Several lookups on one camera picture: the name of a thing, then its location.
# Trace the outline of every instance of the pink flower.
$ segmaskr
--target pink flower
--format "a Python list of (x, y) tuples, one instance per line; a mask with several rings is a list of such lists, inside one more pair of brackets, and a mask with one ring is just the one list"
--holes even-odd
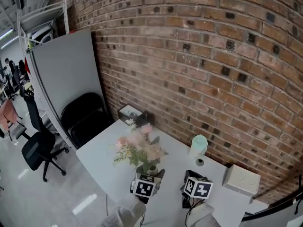
[(143, 136), (138, 130), (131, 132), (131, 134), (128, 136), (128, 141), (134, 146), (139, 145), (142, 140)]
[(141, 133), (142, 134), (149, 134), (150, 132), (152, 132), (152, 126), (151, 126), (150, 123), (141, 127)]
[(124, 145), (128, 143), (127, 137), (120, 137), (116, 143), (116, 147), (118, 150), (121, 150)]
[(161, 149), (161, 147), (158, 144), (150, 145), (149, 147), (147, 147), (145, 149), (145, 152), (147, 154), (148, 161), (153, 161), (153, 160), (159, 159), (165, 155), (164, 151)]

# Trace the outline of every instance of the ceiling light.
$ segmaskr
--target ceiling light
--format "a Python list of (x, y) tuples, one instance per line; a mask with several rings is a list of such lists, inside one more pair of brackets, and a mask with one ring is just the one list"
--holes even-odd
[(2, 47), (0, 48), (0, 50), (2, 50), (5, 46), (7, 46), (8, 44), (12, 43), (12, 42), (13, 42), (14, 40), (16, 40), (16, 39), (18, 39), (18, 36), (15, 37), (15, 38), (13, 38), (12, 40), (8, 41), (4, 46), (2, 46)]
[(11, 28), (8, 32), (6, 32), (4, 35), (0, 37), (0, 40), (2, 40), (5, 36), (8, 36), (11, 32), (13, 32), (13, 29)]

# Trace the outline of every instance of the small white box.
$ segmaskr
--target small white box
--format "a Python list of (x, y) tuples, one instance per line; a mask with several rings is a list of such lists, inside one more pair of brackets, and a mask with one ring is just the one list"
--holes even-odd
[(242, 167), (232, 165), (228, 169), (223, 187), (251, 197), (257, 193), (259, 183), (260, 175), (245, 170)]

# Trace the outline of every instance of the white table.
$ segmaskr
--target white table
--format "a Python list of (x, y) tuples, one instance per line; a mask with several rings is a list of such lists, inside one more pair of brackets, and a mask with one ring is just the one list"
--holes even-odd
[[(118, 120), (76, 151), (87, 171), (115, 202), (129, 192), (135, 175), (134, 167), (130, 166), (128, 161), (113, 166), (116, 149), (109, 144), (116, 143), (123, 135), (128, 135), (127, 125)], [(144, 224), (147, 227), (185, 226), (184, 220), (188, 210), (182, 209), (180, 188), (185, 171), (190, 169), (214, 182), (207, 203), (214, 207), (213, 215), (218, 223), (222, 227), (239, 226), (250, 198), (222, 187), (227, 168), (208, 157), (204, 157), (203, 166), (197, 166), (196, 161), (189, 158), (189, 148), (186, 145), (157, 129), (150, 138), (155, 136), (160, 136), (160, 145), (168, 152), (158, 165), (159, 170), (165, 169), (166, 172), (160, 190), (146, 206)]]

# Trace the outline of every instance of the office chair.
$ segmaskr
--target office chair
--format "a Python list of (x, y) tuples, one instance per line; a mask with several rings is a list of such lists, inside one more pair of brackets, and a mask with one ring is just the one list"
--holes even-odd
[(56, 168), (61, 171), (63, 176), (66, 175), (66, 172), (61, 169), (53, 159), (57, 159), (57, 155), (65, 151), (66, 153), (69, 150), (66, 147), (51, 153), (55, 145), (55, 136), (43, 125), (42, 119), (39, 116), (39, 111), (34, 100), (34, 95), (31, 91), (25, 91), (24, 86), (20, 88), (20, 95), (24, 98), (27, 108), (29, 111), (29, 117), (33, 127), (39, 132), (35, 133), (28, 142), (22, 148), (22, 155), (29, 165), (29, 167), (35, 171), (39, 168), (43, 161), (45, 161), (44, 171), (43, 171), (43, 181), (47, 182), (45, 178), (48, 165), (52, 163)]
[(102, 100), (96, 93), (86, 93), (69, 103), (62, 111), (61, 124), (80, 148), (110, 124)]

